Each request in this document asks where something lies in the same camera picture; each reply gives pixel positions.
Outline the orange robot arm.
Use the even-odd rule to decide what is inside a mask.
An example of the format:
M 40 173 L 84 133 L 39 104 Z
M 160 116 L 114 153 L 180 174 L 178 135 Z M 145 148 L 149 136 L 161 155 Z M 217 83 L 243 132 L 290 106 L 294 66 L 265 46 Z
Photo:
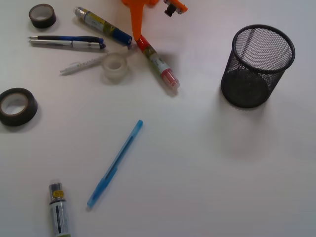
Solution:
M 122 2 L 130 9 L 133 37 L 135 41 L 138 41 L 142 33 L 143 8 L 145 5 L 155 6 L 158 0 L 123 0 Z M 168 5 L 165 14 L 169 17 L 174 12 L 183 14 L 188 10 L 179 0 L 164 0 L 163 2 Z

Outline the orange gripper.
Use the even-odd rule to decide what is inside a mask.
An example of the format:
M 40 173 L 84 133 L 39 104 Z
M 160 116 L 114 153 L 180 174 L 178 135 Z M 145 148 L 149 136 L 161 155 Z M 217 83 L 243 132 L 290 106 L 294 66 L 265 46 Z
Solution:
M 168 5 L 164 13 L 171 17 L 174 12 L 178 14 L 185 13 L 188 8 L 178 0 L 164 0 Z M 135 41 L 138 41 L 142 32 L 143 4 L 128 4 L 131 15 L 132 32 Z

